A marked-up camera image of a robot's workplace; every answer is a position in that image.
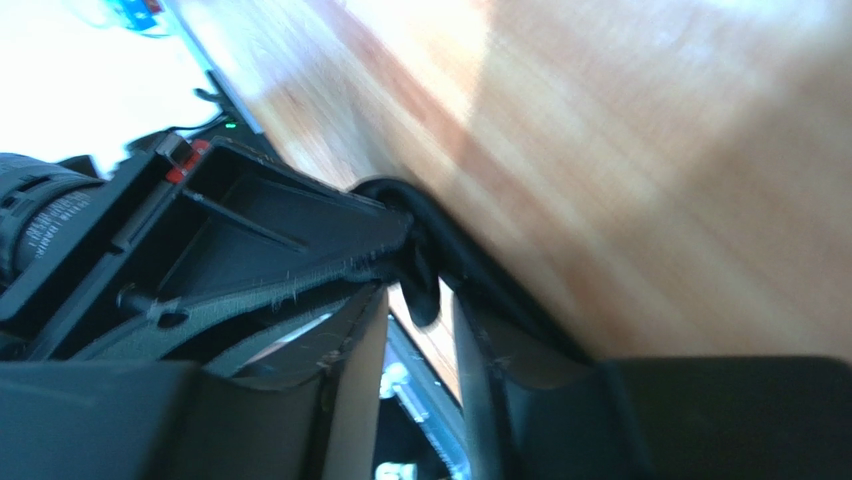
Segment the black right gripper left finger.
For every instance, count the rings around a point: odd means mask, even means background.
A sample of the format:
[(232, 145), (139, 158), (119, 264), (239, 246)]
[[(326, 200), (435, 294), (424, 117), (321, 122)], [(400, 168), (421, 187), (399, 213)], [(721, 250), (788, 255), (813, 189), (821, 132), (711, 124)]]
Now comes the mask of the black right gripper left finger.
[(378, 285), (258, 377), (179, 361), (5, 362), (5, 479), (369, 479), (388, 298)]

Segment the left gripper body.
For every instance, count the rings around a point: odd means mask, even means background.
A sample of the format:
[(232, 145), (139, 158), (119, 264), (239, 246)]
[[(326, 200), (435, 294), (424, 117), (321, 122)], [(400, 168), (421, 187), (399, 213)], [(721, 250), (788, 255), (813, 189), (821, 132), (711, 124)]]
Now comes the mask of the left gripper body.
[(49, 250), (59, 231), (104, 183), (87, 158), (81, 169), (20, 154), (1, 155), (1, 285)]

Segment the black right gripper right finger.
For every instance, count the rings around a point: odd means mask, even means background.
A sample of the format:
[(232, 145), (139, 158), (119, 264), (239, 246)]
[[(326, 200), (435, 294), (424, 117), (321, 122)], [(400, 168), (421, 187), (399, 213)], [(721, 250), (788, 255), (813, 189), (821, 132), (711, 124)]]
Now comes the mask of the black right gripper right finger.
[(454, 303), (476, 479), (847, 479), (851, 368), (826, 357), (583, 365)]

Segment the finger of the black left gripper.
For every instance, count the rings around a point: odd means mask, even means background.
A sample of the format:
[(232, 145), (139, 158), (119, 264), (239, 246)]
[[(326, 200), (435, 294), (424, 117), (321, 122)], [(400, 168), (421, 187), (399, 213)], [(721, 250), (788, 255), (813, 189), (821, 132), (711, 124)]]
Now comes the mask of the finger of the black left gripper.
[(234, 142), (168, 136), (1, 285), (1, 331), (29, 361), (170, 357), (236, 317), (384, 278), (412, 226)]

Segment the black tie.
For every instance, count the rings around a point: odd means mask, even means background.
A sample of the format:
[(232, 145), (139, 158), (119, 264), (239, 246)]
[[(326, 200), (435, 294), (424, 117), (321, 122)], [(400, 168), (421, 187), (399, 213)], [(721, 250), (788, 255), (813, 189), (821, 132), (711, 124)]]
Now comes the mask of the black tie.
[(556, 319), (450, 215), (432, 195), (392, 177), (364, 180), (355, 195), (411, 215), (409, 251), (398, 263), (405, 300), (415, 308), (415, 324), (425, 329), (438, 315), (443, 280), (460, 295), (473, 294), (508, 314), (510, 322), (569, 359), (591, 364), (592, 357), (564, 333)]

